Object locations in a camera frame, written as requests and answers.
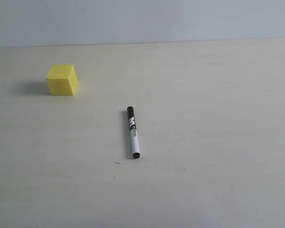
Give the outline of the yellow foam cube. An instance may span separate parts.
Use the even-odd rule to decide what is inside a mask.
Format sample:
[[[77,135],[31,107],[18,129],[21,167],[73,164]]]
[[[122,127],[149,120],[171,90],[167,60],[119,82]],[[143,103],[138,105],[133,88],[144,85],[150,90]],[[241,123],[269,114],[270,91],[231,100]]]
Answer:
[[[75,67],[73,65],[52,65],[46,82],[51,95],[74,95],[78,86]]]

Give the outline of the black and white marker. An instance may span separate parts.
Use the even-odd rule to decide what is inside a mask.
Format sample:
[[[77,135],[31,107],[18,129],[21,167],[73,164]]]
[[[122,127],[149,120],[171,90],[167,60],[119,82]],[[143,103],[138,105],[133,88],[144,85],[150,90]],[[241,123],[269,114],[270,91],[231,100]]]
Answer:
[[[134,159],[138,159],[140,158],[141,153],[140,153],[138,134],[136,129],[136,121],[134,117],[134,109],[132,106],[127,107],[127,114],[128,114],[129,128],[130,128],[132,154]]]

